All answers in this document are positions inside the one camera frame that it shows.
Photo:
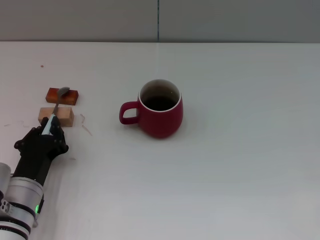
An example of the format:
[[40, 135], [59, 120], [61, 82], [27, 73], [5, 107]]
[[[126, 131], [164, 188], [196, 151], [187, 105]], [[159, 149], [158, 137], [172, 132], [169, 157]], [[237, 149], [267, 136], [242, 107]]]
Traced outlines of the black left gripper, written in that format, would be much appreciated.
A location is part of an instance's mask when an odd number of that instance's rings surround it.
[[33, 127], [27, 135], [14, 144], [20, 152], [20, 160], [15, 168], [13, 177], [22, 177], [44, 185], [52, 161], [59, 155], [65, 154], [69, 146], [60, 120], [53, 116], [50, 133], [47, 130], [48, 117], [44, 117], [38, 127]]

